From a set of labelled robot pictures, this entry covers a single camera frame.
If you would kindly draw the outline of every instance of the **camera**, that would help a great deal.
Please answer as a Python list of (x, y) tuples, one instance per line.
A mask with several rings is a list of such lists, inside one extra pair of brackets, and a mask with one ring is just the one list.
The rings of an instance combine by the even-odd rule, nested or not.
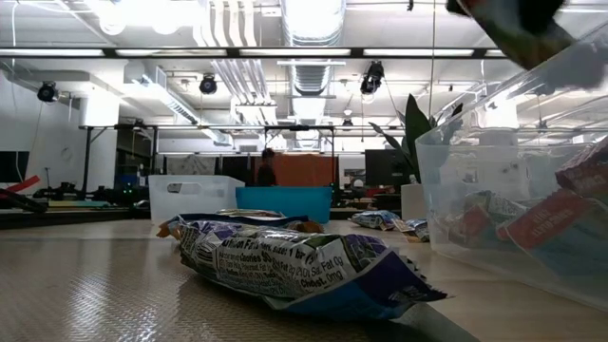
[(199, 90), (205, 95), (215, 94), (218, 91), (218, 83), (216, 82), (216, 75), (204, 74), (202, 76), (202, 82), (200, 82)]

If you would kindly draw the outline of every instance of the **blue plastic bin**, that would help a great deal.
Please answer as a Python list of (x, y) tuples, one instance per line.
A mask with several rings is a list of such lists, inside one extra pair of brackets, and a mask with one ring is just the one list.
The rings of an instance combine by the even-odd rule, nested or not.
[(272, 210), (287, 217), (308, 216), (318, 223), (330, 221), (331, 187), (237, 188), (238, 209)]

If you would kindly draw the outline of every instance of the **white plastic bin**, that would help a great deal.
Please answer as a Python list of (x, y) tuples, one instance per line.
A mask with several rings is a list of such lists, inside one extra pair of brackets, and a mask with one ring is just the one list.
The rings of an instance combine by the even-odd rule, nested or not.
[(607, 42), (608, 25), (417, 140), (434, 251), (608, 311), (608, 206), (556, 177), (608, 135)]
[(179, 214), (214, 214), (237, 208), (240, 180), (226, 176), (150, 176), (152, 223), (161, 224)]

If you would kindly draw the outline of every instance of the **black monitor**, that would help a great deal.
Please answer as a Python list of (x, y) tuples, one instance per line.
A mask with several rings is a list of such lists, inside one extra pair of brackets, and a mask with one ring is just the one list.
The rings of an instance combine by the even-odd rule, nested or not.
[(393, 165), (396, 151), (393, 149), (365, 150), (365, 184), (393, 185)]
[(29, 152), (0, 151), (0, 183), (21, 182), (21, 178), (26, 177), (28, 161)]

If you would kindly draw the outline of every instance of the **textured table top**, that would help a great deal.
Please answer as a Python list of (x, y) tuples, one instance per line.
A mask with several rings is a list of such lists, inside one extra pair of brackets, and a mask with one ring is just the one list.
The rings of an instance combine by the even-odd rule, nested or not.
[(208, 283), (180, 265), (177, 242), (156, 238), (149, 221), (10, 230), (0, 232), (0, 341), (424, 341), (421, 332), (433, 330), (470, 340), (458, 326), (483, 341), (608, 340), (608, 313), (438, 256), (397, 232), (347, 221), (327, 230), (382, 238), (455, 297), (417, 306), (401, 320), (407, 326), (323, 322)]

